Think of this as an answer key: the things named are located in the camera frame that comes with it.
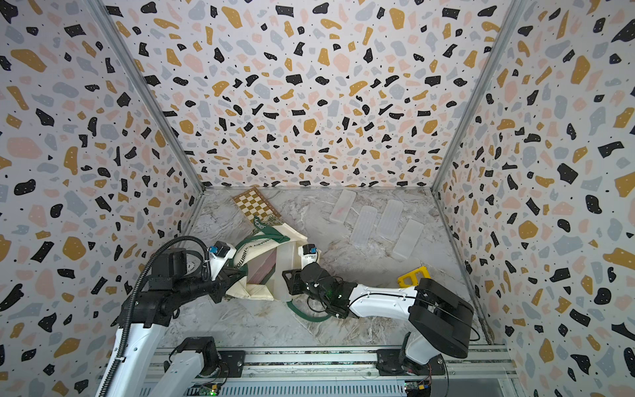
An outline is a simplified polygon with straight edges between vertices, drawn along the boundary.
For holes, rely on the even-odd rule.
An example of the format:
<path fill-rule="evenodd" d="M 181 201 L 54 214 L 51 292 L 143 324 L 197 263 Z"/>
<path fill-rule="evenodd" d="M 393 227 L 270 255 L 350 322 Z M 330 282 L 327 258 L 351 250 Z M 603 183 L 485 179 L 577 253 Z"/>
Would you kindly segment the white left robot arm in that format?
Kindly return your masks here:
<path fill-rule="evenodd" d="M 240 271 L 222 271 L 215 281 L 184 277 L 168 289 L 132 291 L 117 319 L 114 350 L 97 395 L 138 396 L 175 312 L 206 295 L 220 302 L 241 278 Z M 150 394 L 181 395 L 199 381 L 207 395 L 218 395 L 227 380 L 242 376 L 245 356 L 219 352 L 213 337 L 187 337 L 169 355 L 165 374 Z"/>

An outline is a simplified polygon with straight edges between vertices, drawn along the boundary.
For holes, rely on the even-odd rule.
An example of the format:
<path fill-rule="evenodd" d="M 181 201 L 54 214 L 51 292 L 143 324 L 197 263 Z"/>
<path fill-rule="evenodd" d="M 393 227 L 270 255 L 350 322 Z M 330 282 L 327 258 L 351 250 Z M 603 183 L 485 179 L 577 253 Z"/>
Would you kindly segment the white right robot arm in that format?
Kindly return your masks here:
<path fill-rule="evenodd" d="M 404 338 L 404 358 L 426 365 L 440 354 L 465 359 L 469 354 L 474 309 L 438 282 L 386 289 L 341 281 L 317 262 L 284 271 L 290 294 L 305 294 L 337 319 L 382 317 L 410 323 L 416 334 Z"/>

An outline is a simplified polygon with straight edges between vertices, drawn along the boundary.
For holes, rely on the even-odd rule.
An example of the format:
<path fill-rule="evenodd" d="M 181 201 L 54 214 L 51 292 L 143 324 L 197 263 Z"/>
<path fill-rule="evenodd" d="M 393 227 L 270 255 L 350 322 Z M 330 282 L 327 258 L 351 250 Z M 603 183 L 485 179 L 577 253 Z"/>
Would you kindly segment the cream canvas tote bag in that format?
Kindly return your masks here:
<path fill-rule="evenodd" d="M 297 316 L 320 323 L 328 314 L 309 315 L 293 303 L 294 297 L 307 291 L 296 276 L 310 263 L 318 262 L 321 251 L 308 238 L 276 217 L 251 220 L 254 231 L 236 246 L 236 255 L 228 265 L 241 279 L 229 287 L 226 295 L 236 299 L 278 301 Z"/>

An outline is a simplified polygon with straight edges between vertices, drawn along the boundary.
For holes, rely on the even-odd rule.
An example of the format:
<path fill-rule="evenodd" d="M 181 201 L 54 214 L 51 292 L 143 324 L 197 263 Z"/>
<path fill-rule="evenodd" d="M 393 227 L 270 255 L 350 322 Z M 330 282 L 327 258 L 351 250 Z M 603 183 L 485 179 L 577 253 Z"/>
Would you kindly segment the pink translucent case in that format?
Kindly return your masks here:
<path fill-rule="evenodd" d="M 276 249 L 263 253 L 247 263 L 247 283 L 261 285 L 266 283 L 275 269 Z"/>

